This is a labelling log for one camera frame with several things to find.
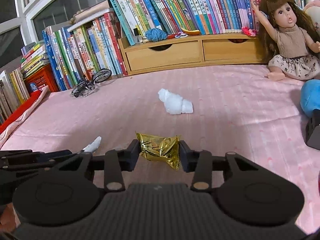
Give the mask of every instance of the doll's arm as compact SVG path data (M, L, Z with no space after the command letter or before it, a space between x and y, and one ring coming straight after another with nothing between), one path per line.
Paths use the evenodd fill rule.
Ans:
M254 1L251 1L251 8L254 10L254 14L256 15L256 17L258 18L259 22L265 27L267 33L270 35L270 37L277 42L277 38L276 38L276 30L274 29L274 27L271 25L271 23L269 22L269 20L266 18L266 16L264 14L262 14L259 11L258 6L255 5Z
M304 33L304 38L309 49L311 49L314 53L320 52L320 43L318 41L314 42L307 32Z

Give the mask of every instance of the doll's leg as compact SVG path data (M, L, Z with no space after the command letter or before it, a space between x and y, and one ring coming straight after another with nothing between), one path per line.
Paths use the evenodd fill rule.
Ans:
M273 81L283 80L285 78L284 73L279 67L269 66L270 73L267 74L267 77L272 79Z

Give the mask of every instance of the ribbed black surface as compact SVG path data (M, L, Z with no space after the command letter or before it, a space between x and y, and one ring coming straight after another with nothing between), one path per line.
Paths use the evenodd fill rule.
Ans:
M107 194L87 218L59 228L22 224L20 240L300 240L294 224L255 228L227 217L209 194L184 184L133 184Z

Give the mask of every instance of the orange crate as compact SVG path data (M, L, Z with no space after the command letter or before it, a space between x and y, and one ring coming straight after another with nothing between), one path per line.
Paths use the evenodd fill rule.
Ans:
M41 70L28 77L25 82L27 83L27 88L30 88L30 83L35 83L39 89L49 86L51 92L59 92L50 64L45 65Z

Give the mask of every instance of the doll's face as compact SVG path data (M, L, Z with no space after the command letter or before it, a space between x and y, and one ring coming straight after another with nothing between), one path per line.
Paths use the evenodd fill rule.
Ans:
M297 17L288 3L277 9L273 17L276 24L282 28L292 28L297 22Z

